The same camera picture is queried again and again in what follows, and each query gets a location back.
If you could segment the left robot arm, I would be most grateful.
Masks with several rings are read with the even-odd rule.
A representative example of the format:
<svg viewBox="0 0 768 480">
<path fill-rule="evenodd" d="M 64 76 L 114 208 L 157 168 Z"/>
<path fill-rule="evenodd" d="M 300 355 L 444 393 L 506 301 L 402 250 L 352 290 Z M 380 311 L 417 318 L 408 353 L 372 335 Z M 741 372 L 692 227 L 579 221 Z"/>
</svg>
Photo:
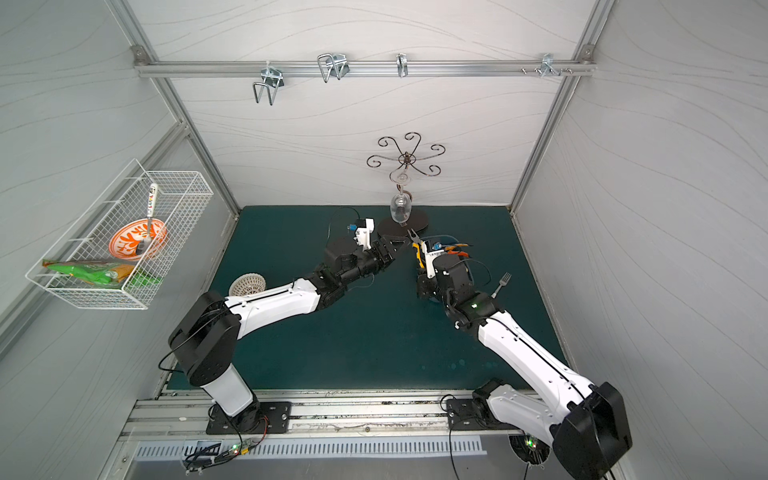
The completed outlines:
<svg viewBox="0 0 768 480">
<path fill-rule="evenodd" d="M 310 274 L 248 296 L 202 294 L 168 339 L 188 382 L 203 389 L 233 420 L 259 410 L 259 401 L 233 365 L 239 340 L 278 321 L 330 307 L 349 285 L 391 265 L 397 247 L 378 237 L 361 246 L 350 237 L 332 242 Z"/>
</svg>

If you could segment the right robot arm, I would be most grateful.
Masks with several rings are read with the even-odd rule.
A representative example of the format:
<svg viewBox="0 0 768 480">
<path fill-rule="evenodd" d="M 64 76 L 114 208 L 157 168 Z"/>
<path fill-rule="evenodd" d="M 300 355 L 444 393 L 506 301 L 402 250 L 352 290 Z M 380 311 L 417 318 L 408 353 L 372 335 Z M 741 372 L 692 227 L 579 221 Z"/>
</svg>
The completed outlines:
<svg viewBox="0 0 768 480">
<path fill-rule="evenodd" d="M 622 394 L 566 366 L 529 335 L 497 299 L 478 290 L 464 258 L 428 252 L 418 257 L 417 291 L 440 302 L 455 329 L 504 360 L 535 391 L 524 394 L 492 380 L 473 394 L 488 426 L 519 428 L 548 445 L 574 479 L 603 479 L 631 449 Z"/>
</svg>

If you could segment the yellow black combination pliers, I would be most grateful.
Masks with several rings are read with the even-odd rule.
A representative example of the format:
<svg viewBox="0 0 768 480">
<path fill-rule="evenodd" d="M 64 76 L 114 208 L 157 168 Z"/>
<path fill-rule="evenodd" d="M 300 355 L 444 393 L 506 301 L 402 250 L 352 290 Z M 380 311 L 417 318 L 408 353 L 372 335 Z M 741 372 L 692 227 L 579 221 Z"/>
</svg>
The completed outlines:
<svg viewBox="0 0 768 480">
<path fill-rule="evenodd" d="M 409 239 L 411 241 L 411 246 L 415 249 L 416 259 L 419 265 L 419 269 L 425 271 L 426 266 L 424 263 L 423 253 L 422 253 L 422 245 L 423 241 L 418 236 L 417 232 L 413 229 L 407 230 Z"/>
</svg>

